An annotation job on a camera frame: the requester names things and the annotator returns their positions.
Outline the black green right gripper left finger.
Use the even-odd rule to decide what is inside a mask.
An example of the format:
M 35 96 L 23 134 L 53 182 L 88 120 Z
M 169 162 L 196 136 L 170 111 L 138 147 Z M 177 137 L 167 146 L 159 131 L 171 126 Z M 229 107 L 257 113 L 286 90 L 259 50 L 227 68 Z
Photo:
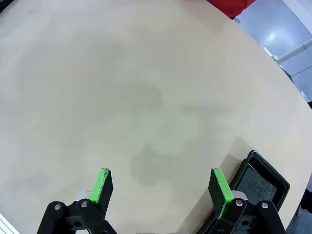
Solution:
M 90 194 L 71 205 L 61 201 L 48 204 L 39 225 L 38 234 L 75 234 L 86 230 L 90 234 L 115 234 L 105 219 L 113 192 L 111 170 L 102 168 Z

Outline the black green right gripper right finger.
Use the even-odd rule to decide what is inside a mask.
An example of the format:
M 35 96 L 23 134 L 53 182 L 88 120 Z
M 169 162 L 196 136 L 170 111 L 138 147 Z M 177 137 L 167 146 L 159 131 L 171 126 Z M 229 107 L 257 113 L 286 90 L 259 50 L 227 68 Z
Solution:
M 275 205 L 269 200 L 250 203 L 241 194 L 235 197 L 220 168 L 212 168 L 208 190 L 214 219 L 205 222 L 199 234 L 284 234 L 285 228 Z

